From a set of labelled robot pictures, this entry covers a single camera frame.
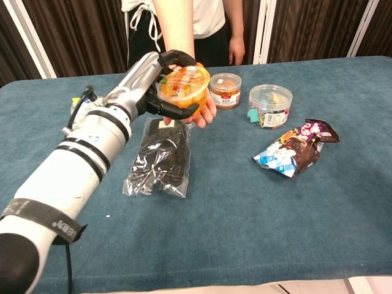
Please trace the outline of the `person's hanging bare hand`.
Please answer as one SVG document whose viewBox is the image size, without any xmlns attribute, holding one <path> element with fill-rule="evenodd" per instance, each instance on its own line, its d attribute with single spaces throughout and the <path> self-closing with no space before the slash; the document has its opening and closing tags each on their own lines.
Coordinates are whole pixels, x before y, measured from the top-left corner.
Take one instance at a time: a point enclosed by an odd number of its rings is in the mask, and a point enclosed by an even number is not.
<svg viewBox="0 0 392 294">
<path fill-rule="evenodd" d="M 242 35 L 232 36 L 229 42 L 228 61 L 230 65 L 242 64 L 245 54 L 244 39 Z"/>
</svg>

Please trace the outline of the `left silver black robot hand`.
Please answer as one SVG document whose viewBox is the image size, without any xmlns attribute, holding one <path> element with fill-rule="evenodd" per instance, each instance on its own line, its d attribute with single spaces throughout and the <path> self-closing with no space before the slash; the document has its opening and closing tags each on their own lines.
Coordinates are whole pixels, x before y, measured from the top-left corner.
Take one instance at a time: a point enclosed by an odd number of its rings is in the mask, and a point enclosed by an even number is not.
<svg viewBox="0 0 392 294">
<path fill-rule="evenodd" d="M 181 67 L 194 66 L 196 60 L 178 50 L 163 53 L 149 52 L 128 70 L 118 85 L 104 97 L 104 102 L 123 109 L 131 121 L 146 112 L 173 120 L 191 117 L 198 110 L 198 103 L 179 108 L 159 99 L 157 95 L 157 78 L 172 64 Z"/>
</svg>

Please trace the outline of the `person's bare hand under cup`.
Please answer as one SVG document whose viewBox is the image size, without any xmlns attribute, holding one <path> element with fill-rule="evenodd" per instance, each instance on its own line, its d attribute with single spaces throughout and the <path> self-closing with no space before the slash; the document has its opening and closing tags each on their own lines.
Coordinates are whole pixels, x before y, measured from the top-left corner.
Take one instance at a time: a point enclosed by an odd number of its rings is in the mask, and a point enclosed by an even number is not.
<svg viewBox="0 0 392 294">
<path fill-rule="evenodd" d="M 199 128 L 205 128 L 207 124 L 212 123 L 217 113 L 217 108 L 213 98 L 208 95 L 206 104 L 200 112 L 192 115 L 189 118 L 183 119 L 182 122 L 186 124 L 194 123 Z"/>
</svg>

